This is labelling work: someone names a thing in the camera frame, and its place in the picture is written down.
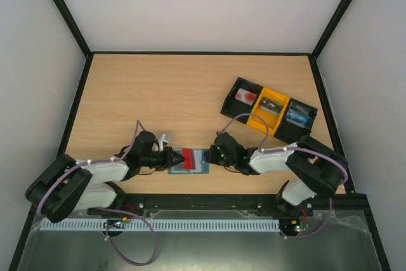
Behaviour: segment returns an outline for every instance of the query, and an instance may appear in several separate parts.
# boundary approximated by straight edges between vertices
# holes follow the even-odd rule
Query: purple cable
[[[232,122],[234,122],[235,120],[237,120],[239,117],[244,117],[244,116],[256,117],[256,118],[260,119],[260,120],[262,121],[262,123],[264,123],[264,125],[265,125],[265,127],[266,127],[266,135],[265,135],[264,139],[261,141],[261,143],[258,145],[258,150],[259,150],[259,152],[262,152],[262,145],[264,145],[266,139],[267,139],[268,136],[269,136],[269,126],[268,126],[268,124],[265,122],[265,120],[264,120],[262,117],[260,117],[259,115],[257,115],[257,114],[249,114],[249,113],[246,113],[246,114],[239,114],[239,115],[235,116],[235,117],[234,117],[230,122],[228,122],[228,124],[220,131],[220,133],[224,133],[224,132],[226,131],[226,129],[232,124]]]
[[[130,265],[133,266],[138,266],[138,267],[142,267],[142,266],[146,266],[149,265],[150,263],[152,263],[155,260],[155,257],[157,256],[157,252],[158,252],[158,240],[157,240],[157,234],[155,233],[154,229],[151,227],[151,224],[149,224],[149,222],[147,222],[144,217],[138,216],[137,214],[131,213],[131,212],[127,212],[127,211],[121,211],[119,209],[106,209],[106,208],[98,208],[102,211],[106,211],[106,212],[111,212],[111,213],[120,213],[120,214],[126,214],[129,216],[132,216],[134,218],[140,219],[143,223],[145,223],[147,225],[147,227],[150,229],[151,234],[152,234],[152,238],[154,239],[154,252],[152,253],[152,256],[149,260],[147,260],[145,263],[137,263],[135,261],[129,260],[128,258],[126,258],[115,246],[115,244],[113,243],[111,237],[108,235],[108,230],[112,227],[111,225],[109,225],[106,229],[106,237],[108,237],[108,241],[110,243],[110,245],[113,247],[113,250],[126,262],[129,263]]]
[[[129,147],[126,149],[125,153],[123,153],[123,155],[120,158],[117,158],[115,161],[121,161],[123,160],[129,153],[129,151],[131,150],[131,148],[134,145],[135,142],[135,138],[137,137],[137,132],[138,132],[138,126],[141,126],[142,130],[145,130],[144,126],[142,126],[141,122],[139,120],[137,120],[136,126],[135,126],[135,131],[134,131],[134,137],[131,140],[131,144],[129,145]],[[111,159],[103,159],[103,160],[94,160],[91,161],[92,164],[100,164],[100,163],[108,163],[108,162],[113,162]],[[38,207],[37,207],[37,215],[41,216],[41,210],[43,209],[44,203],[45,201],[48,199],[49,195],[51,195],[51,193],[54,191],[54,189],[56,189],[56,187],[59,185],[59,183],[61,183],[62,181],[64,181],[64,179],[66,179],[71,173],[73,173],[74,171],[78,170],[79,168],[81,168],[82,166],[87,166],[89,165],[89,163],[86,162],[82,162],[79,164],[76,164],[73,168],[68,169],[66,172],[64,172],[64,174],[59,177],[58,179],[56,179],[56,182],[54,184],[52,184],[52,186],[48,189],[48,191],[45,193],[44,197],[41,199],[41,201],[39,201]]]
[[[306,235],[300,235],[300,236],[286,236],[282,231],[280,231],[280,234],[285,238],[285,239],[300,239],[300,238],[305,238],[305,237],[310,237],[310,236],[314,236],[317,233],[319,233],[327,224],[327,222],[329,222],[329,219],[331,217],[331,213],[332,213],[332,199],[329,198],[329,202],[330,202],[330,208],[329,208],[329,214],[327,215],[327,218],[325,219],[325,221],[323,222],[323,224],[315,231],[313,231],[312,233],[306,234]]]
[[[276,154],[276,153],[285,152],[285,151],[289,151],[289,150],[298,150],[300,152],[306,152],[307,154],[315,155],[315,156],[317,156],[319,158],[322,158],[322,159],[324,159],[326,161],[329,161],[330,163],[333,163],[333,165],[337,166],[343,172],[344,177],[341,180],[341,183],[344,184],[344,183],[347,182],[348,173],[345,170],[344,166],[342,166],[336,160],[331,159],[330,157],[321,154],[320,152],[315,152],[314,150],[310,150],[310,149],[304,149],[303,147],[283,147],[281,149],[264,150],[263,153],[264,154]]]

